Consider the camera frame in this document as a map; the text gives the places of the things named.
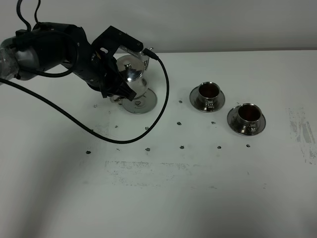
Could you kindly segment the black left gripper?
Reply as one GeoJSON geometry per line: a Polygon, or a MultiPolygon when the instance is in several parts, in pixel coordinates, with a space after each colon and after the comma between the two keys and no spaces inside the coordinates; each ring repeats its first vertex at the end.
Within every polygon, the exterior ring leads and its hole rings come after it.
{"type": "Polygon", "coordinates": [[[82,27],[37,23],[15,33],[15,78],[60,78],[73,73],[103,98],[117,95],[132,101],[136,92],[123,79],[114,56],[109,59],[106,52],[92,47],[82,27]]]}

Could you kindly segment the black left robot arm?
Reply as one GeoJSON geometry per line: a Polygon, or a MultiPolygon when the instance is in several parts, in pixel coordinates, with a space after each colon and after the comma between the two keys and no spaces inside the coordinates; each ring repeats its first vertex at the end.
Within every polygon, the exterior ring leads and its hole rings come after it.
{"type": "Polygon", "coordinates": [[[89,43],[82,27],[39,23],[32,31],[19,30],[1,43],[0,76],[26,81],[73,73],[104,98],[117,95],[131,101],[136,92],[119,72],[113,56],[121,47],[136,53],[143,44],[113,26],[89,43]]]}

